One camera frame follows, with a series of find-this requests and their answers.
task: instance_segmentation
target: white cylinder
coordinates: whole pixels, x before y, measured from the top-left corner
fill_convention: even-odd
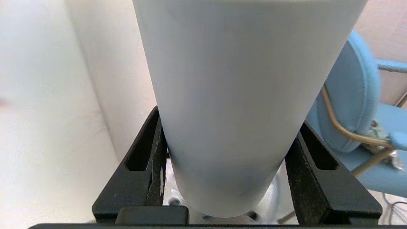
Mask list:
[[[177,186],[217,217],[263,197],[367,0],[134,0]]]

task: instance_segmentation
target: black cable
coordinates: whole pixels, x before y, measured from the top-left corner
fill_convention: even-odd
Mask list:
[[[386,194],[383,193],[383,199],[384,201],[387,203],[387,210],[386,210],[386,216],[387,213],[389,212],[389,219],[388,219],[388,224],[391,225],[392,224],[392,219],[393,219],[393,215],[396,214],[404,223],[407,223],[406,221],[406,216],[400,211],[402,209],[399,209],[396,204],[405,204],[407,205],[407,202],[403,202],[403,201],[396,201],[394,203],[390,203],[390,201],[386,198]]]

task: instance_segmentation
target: blue chair seat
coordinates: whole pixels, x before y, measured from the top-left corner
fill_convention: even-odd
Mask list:
[[[375,119],[380,122],[387,133],[405,132],[407,130],[407,112],[401,108],[381,103]],[[351,153],[342,153],[337,150],[334,150],[334,152],[349,170],[353,170],[372,157],[372,154],[362,146],[359,146]],[[397,153],[407,169],[407,152],[397,150]],[[367,189],[407,197],[407,172],[394,169],[386,163],[379,163],[371,167],[361,173],[357,179]]]

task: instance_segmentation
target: floor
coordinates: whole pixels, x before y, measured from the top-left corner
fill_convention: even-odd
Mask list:
[[[396,209],[393,214],[390,214],[391,208],[383,198],[383,193],[371,191],[369,192],[382,205],[383,215],[379,220],[381,225],[407,225],[407,204],[396,204]],[[390,203],[396,201],[407,202],[407,198],[386,194],[386,199]],[[167,161],[166,169],[166,186],[164,192],[164,205],[180,204],[188,206],[188,203],[182,198],[179,193],[174,173],[172,171],[171,161]],[[287,171],[283,162],[277,175],[270,185],[263,200],[253,209],[257,216],[253,217],[250,213],[234,218],[214,218],[206,216],[195,211],[188,206],[190,210],[190,224],[278,224],[277,219],[280,219],[293,211],[293,202],[291,200],[290,188],[288,185]],[[298,224],[297,218],[293,217],[284,224]]]

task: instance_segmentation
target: black holder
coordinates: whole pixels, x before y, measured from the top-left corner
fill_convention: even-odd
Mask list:
[[[98,224],[41,224],[32,229],[141,229],[175,227],[274,228],[281,225],[188,225],[184,206],[162,206],[167,143],[157,107],[92,206]],[[300,226],[379,227],[380,204],[332,154],[305,121],[286,157],[291,197]]]

